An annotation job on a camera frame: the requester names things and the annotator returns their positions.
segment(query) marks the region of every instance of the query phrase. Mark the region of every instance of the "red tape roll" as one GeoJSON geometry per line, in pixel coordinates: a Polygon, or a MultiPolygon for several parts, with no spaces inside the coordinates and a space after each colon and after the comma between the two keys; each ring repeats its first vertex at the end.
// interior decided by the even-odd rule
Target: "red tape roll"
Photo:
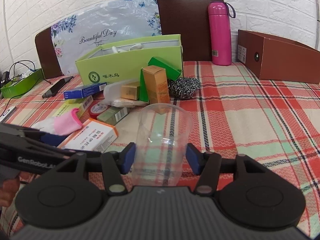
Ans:
{"type": "Polygon", "coordinates": [[[104,111],[106,111],[109,108],[109,106],[106,106],[102,103],[92,103],[89,106],[89,115],[93,119],[97,119],[99,114],[102,114],[104,111]]]}

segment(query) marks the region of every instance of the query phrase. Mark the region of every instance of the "clear plastic cup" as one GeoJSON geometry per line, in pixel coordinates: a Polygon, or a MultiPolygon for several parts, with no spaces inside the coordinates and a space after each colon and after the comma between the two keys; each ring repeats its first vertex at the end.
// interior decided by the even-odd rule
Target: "clear plastic cup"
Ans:
{"type": "Polygon", "coordinates": [[[148,186],[177,185],[192,127],[190,113],[178,106],[146,106],[139,115],[133,183],[148,186]]]}

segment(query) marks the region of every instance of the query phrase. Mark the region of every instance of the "circular pad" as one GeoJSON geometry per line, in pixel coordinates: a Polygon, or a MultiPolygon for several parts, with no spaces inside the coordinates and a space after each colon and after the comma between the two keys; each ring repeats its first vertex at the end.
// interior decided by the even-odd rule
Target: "circular pad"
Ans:
{"type": "Polygon", "coordinates": [[[45,174],[26,185],[15,205],[21,219],[39,228],[68,228],[93,217],[102,205],[101,191],[72,173],[45,174]]]}
{"type": "Polygon", "coordinates": [[[283,200],[281,191],[267,186],[258,186],[249,189],[246,197],[249,202],[259,207],[275,207],[283,200]]]}
{"type": "Polygon", "coordinates": [[[258,230],[296,226],[306,205],[299,189],[273,173],[248,173],[225,186],[218,199],[231,220],[258,230]]]}
{"type": "Polygon", "coordinates": [[[48,207],[62,207],[70,204],[76,197],[73,189],[65,186],[50,186],[40,191],[38,199],[48,207]]]}

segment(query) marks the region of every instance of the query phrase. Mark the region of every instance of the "white brick wall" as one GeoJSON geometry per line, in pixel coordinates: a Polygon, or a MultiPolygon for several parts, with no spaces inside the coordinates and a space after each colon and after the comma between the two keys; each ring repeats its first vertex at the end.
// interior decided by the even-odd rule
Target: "white brick wall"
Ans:
{"type": "MultiPolygon", "coordinates": [[[[21,59],[38,64],[36,34],[57,20],[101,1],[104,0],[4,0],[3,5],[0,0],[0,70],[7,70],[12,61],[21,59]]],[[[236,19],[231,19],[233,60],[238,29],[266,32],[315,46],[316,0],[225,1],[237,12],[236,19]]],[[[17,68],[18,72],[23,70],[21,66],[17,68]]]]}

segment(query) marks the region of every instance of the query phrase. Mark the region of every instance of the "orange box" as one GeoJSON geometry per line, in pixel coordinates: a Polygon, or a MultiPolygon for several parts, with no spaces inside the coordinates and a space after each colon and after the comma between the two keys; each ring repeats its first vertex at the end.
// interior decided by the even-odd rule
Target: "orange box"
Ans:
{"type": "Polygon", "coordinates": [[[58,148],[103,153],[117,137],[118,132],[113,125],[89,118],[80,130],[70,134],[58,148]]]}
{"type": "Polygon", "coordinates": [[[150,104],[170,103],[167,75],[164,68],[148,66],[142,69],[150,104]]]}

